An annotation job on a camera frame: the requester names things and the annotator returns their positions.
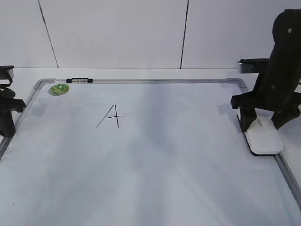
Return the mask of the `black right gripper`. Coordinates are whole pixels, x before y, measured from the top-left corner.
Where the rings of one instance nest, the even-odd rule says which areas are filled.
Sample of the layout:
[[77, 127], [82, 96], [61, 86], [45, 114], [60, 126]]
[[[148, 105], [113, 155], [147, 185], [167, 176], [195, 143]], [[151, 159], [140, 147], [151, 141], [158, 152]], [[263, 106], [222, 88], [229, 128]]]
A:
[[255, 108], [276, 111], [272, 122], [280, 129], [300, 116], [301, 95], [295, 90], [301, 80], [301, 11], [286, 9], [272, 26], [274, 47], [268, 66], [258, 77], [252, 91], [231, 98], [239, 108], [239, 125], [246, 132], [257, 118]]

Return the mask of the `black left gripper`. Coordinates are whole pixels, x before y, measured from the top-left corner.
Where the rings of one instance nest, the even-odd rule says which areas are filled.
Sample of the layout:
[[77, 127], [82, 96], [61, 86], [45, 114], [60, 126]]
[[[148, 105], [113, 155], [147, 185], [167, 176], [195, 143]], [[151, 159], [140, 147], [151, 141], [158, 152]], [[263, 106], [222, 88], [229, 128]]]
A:
[[0, 88], [0, 135], [3, 137], [12, 137], [16, 132], [11, 112], [21, 113], [26, 108], [25, 102], [15, 96], [13, 90]]

